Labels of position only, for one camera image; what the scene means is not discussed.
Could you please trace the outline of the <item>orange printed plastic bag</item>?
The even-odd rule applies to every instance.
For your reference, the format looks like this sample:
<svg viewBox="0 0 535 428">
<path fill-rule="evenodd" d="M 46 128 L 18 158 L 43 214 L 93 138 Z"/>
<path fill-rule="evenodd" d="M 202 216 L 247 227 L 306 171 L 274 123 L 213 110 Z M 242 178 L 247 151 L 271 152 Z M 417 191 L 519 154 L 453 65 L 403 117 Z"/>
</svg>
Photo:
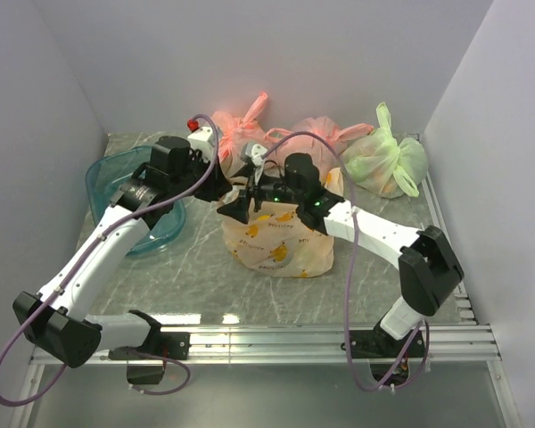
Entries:
<svg viewBox="0 0 535 428">
<path fill-rule="evenodd" d="M 264 202 L 247 224 L 224 216 L 227 250 L 241 264 L 276 277 L 321 276 L 334 262 L 334 239 L 306 227 L 292 204 Z"/>
</svg>

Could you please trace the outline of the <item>teal plastic tray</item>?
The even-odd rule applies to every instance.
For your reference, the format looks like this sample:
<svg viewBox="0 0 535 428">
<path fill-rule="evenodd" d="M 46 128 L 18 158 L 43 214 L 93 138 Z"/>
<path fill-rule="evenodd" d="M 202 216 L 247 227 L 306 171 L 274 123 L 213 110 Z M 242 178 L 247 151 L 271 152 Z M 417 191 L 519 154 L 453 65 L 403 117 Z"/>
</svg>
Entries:
<svg viewBox="0 0 535 428">
<path fill-rule="evenodd" d="M 154 192 L 142 186 L 145 173 L 136 170 L 151 158 L 152 147 L 140 145 L 94 162 L 86 172 L 86 191 L 94 222 L 99 224 L 107 207 L 122 202 L 127 210 L 143 208 Z M 186 220 L 183 202 L 175 202 L 128 253 L 137 256 L 155 251 L 178 238 Z"/>
</svg>

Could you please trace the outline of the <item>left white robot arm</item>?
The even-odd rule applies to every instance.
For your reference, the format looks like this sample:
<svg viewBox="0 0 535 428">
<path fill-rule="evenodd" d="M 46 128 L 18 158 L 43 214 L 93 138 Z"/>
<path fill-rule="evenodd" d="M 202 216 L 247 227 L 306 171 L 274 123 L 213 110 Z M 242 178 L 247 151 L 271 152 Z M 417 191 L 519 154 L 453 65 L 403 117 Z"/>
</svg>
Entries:
<svg viewBox="0 0 535 428">
<path fill-rule="evenodd" d="M 111 197 L 94 232 L 62 271 L 37 293 L 22 292 L 12 307 L 25 337 L 68 367 L 97 351 L 131 348 L 140 358 L 161 353 L 161 324 L 131 310 L 94 317 L 89 311 L 120 262 L 173 208 L 192 195 L 215 202 L 230 183 L 218 165 L 216 134 L 202 127 L 188 137 L 163 136 Z"/>
</svg>

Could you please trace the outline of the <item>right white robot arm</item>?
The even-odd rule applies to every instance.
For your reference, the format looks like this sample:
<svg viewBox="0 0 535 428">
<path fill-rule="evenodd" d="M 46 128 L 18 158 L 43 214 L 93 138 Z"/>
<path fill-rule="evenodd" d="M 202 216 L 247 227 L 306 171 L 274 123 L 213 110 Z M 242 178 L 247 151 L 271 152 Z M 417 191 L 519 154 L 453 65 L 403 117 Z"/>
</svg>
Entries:
<svg viewBox="0 0 535 428">
<path fill-rule="evenodd" d="M 320 183 L 318 169 L 306 153 L 289 155 L 281 177 L 266 176 L 252 164 L 243 173 L 246 186 L 234 201 L 218 208 L 219 214 L 246 224 L 249 210 L 262 202 L 291 203 L 304 226 L 355 243 L 399 271 L 400 296 L 374 335 L 376 348 L 385 356 L 398 354 L 406 345 L 406 335 L 433 316 L 464 279 L 457 255 L 440 228 L 402 226 L 356 207 Z"/>
</svg>

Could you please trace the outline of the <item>left pink tied bag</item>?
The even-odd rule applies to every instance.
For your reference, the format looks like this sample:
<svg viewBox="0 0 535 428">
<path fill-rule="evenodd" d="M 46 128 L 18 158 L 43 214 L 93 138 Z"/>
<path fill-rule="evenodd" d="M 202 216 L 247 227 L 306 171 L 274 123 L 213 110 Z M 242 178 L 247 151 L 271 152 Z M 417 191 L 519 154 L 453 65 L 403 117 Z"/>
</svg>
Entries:
<svg viewBox="0 0 535 428">
<path fill-rule="evenodd" d="M 268 94 L 261 92 L 242 115 L 227 111 L 213 113 L 211 118 L 222 134 L 218 156 L 226 178 L 231 179 L 244 166 L 241 155 L 247 143 L 261 144 L 267 148 L 272 146 L 266 139 L 266 131 L 258 122 L 258 116 L 266 108 L 268 99 Z"/>
</svg>

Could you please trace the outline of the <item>pink tied bag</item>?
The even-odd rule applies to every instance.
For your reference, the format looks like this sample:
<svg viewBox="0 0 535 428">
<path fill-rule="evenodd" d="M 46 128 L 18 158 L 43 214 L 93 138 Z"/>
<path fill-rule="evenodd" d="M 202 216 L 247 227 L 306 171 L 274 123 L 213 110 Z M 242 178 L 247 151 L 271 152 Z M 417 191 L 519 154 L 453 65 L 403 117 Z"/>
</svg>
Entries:
<svg viewBox="0 0 535 428">
<path fill-rule="evenodd" d="M 241 155 L 247 143 L 261 144 L 267 148 L 272 146 L 266 139 L 266 131 L 258 122 L 258 116 L 266 108 L 268 99 L 268 94 L 261 92 L 242 115 L 227 111 L 213 113 L 211 118 L 222 134 L 218 156 L 226 178 L 231 179 L 244 166 Z"/>
<path fill-rule="evenodd" d="M 264 135 L 264 139 L 267 144 L 275 146 L 284 137 L 301 131 L 321 137 L 333 147 L 337 154 L 341 154 L 347 149 L 350 142 L 371 134 L 374 127 L 366 123 L 359 123 L 341 128 L 331 118 L 323 116 L 304 119 L 294 125 L 291 130 L 271 128 Z M 336 158 L 328 148 L 316 138 L 307 135 L 292 137 L 269 157 L 278 165 L 283 166 L 286 158 L 296 152 L 308 154 L 321 177 L 337 165 Z"/>
</svg>

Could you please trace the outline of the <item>middle pink tied bag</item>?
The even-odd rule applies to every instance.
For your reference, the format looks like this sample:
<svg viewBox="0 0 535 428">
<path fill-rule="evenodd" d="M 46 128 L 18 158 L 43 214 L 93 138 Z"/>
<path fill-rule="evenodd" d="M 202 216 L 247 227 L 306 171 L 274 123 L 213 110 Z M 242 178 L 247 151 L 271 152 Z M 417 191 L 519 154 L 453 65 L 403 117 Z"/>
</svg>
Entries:
<svg viewBox="0 0 535 428">
<path fill-rule="evenodd" d="M 323 116 L 304 119 L 294 125 L 291 130 L 271 128 L 264 135 L 264 139 L 267 144 L 275 146 L 284 137 L 301 131 L 321 137 L 333 147 L 337 154 L 341 154 L 347 149 L 350 142 L 371 134 L 374 127 L 366 123 L 359 123 L 341 128 L 331 118 Z M 292 137 L 269 157 L 278 165 L 283 166 L 286 158 L 296 152 L 308 154 L 321 177 L 337 165 L 336 158 L 328 148 L 316 138 L 307 135 Z"/>
</svg>

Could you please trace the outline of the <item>green tied bag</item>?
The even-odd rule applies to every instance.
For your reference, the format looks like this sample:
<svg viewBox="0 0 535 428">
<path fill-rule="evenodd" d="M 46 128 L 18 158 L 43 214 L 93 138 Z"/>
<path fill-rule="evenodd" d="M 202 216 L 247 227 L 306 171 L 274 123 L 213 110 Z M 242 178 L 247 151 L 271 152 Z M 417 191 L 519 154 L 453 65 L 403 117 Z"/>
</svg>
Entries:
<svg viewBox="0 0 535 428">
<path fill-rule="evenodd" d="M 424 147 L 410 136 L 400 141 L 391 130 L 391 113 L 385 103 L 375 109 L 378 128 L 355 141 L 342 153 L 353 182 L 386 199 L 420 195 L 429 161 Z"/>
</svg>

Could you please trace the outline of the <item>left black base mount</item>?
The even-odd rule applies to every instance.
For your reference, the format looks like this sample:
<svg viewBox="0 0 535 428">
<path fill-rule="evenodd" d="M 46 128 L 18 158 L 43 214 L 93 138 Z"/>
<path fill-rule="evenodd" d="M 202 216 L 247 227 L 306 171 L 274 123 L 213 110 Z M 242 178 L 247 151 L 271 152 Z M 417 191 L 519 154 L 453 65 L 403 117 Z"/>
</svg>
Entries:
<svg viewBox="0 0 535 428">
<path fill-rule="evenodd" d="M 191 380 L 186 365 L 191 346 L 188 332 L 160 332 L 137 348 L 118 348 L 108 352 L 110 361 L 126 362 L 126 377 L 132 389 L 147 395 L 166 395 L 182 390 Z M 177 366 L 185 372 L 185 379 L 168 391 L 149 391 L 145 386 L 157 386 L 165 377 L 168 366 Z"/>
</svg>

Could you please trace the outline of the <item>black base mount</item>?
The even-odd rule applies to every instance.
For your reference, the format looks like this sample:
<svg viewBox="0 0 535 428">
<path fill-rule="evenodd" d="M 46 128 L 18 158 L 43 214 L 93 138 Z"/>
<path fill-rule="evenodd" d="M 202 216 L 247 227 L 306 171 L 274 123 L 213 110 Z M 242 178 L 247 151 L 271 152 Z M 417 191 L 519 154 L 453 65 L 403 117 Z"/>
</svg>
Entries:
<svg viewBox="0 0 535 428">
<path fill-rule="evenodd" d="M 188 332 L 160 332 L 137 348 L 118 348 L 108 352 L 110 361 L 126 362 L 126 377 L 132 389 L 147 395 L 166 395 L 182 390 L 191 380 L 186 365 L 191 346 Z M 185 372 L 185 379 L 168 391 L 149 391 L 145 386 L 157 386 L 165 377 L 168 366 L 177 366 Z"/>
<path fill-rule="evenodd" d="M 430 330 L 422 332 L 416 329 L 403 339 L 395 340 L 379 328 L 371 330 L 350 330 L 350 356 L 352 359 L 392 359 L 399 356 L 400 361 L 390 376 L 382 383 L 381 380 L 389 373 L 392 363 L 370 364 L 370 375 L 377 384 L 376 389 L 383 386 L 397 390 L 411 384 L 426 367 L 430 351 Z"/>
</svg>

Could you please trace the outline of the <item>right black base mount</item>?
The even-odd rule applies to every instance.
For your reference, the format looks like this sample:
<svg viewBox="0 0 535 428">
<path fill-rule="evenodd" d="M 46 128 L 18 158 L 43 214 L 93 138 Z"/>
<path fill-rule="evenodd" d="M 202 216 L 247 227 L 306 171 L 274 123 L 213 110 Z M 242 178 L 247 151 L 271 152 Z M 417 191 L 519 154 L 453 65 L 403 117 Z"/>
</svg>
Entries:
<svg viewBox="0 0 535 428">
<path fill-rule="evenodd" d="M 371 330 L 350 330 L 350 356 L 352 359 L 392 359 L 399 356 L 400 361 L 390 376 L 382 383 L 381 380 L 389 373 L 392 363 L 370 364 L 370 375 L 377 384 L 376 389 L 383 386 L 397 390 L 411 384 L 426 367 L 430 351 L 430 330 L 422 332 L 416 329 L 403 339 L 395 340 L 379 328 Z"/>
</svg>

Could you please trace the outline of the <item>aluminium rail frame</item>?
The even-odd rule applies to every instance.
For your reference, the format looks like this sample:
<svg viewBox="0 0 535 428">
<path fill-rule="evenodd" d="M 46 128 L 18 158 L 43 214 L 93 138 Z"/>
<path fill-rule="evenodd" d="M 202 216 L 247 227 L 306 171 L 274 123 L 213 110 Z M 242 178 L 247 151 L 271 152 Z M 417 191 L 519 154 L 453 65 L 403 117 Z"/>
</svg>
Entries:
<svg viewBox="0 0 535 428">
<path fill-rule="evenodd" d="M 447 228 L 440 214 L 435 192 L 426 192 L 432 226 L 446 235 Z M 469 297 L 463 281 L 449 295 L 458 301 L 468 302 Z M 429 327 L 430 351 L 425 370 L 409 385 L 397 390 L 377 384 L 370 375 L 370 364 L 392 363 L 383 383 L 402 357 L 402 350 L 395 361 L 392 359 L 352 359 L 350 356 L 350 330 L 379 328 L 368 325 L 172 325 L 153 317 L 161 325 L 161 332 L 188 332 L 191 346 L 188 360 L 191 366 L 215 368 L 239 366 L 322 366 L 345 364 L 349 370 L 357 365 L 366 368 L 366 377 L 357 378 L 356 385 L 368 394 L 393 393 L 406 390 L 419 376 L 426 374 L 434 364 L 458 364 L 483 362 L 487 367 L 490 385 L 484 386 L 479 379 L 465 380 L 457 374 L 449 374 L 446 382 L 464 393 L 463 399 L 444 399 L 438 392 L 421 390 L 407 402 L 387 408 L 362 403 L 365 414 L 361 417 L 347 415 L 349 423 L 362 425 L 376 419 L 382 427 L 393 426 L 399 417 L 406 427 L 441 427 L 443 417 L 450 415 L 453 427 L 519 427 L 522 420 L 514 403 L 510 385 L 503 369 L 502 358 L 492 328 L 476 321 L 474 313 L 467 311 L 458 325 L 429 325 L 428 317 L 411 332 Z M 126 362 L 110 361 L 110 350 L 97 351 L 84 365 L 123 366 Z M 16 427 L 100 427 L 103 416 L 110 406 L 115 406 L 121 416 L 132 417 L 133 408 L 119 402 L 107 389 L 96 391 L 65 389 L 48 398 L 41 382 L 50 366 L 68 367 L 35 345 L 27 376 L 29 390 L 21 409 L 17 410 L 12 423 Z"/>
</svg>

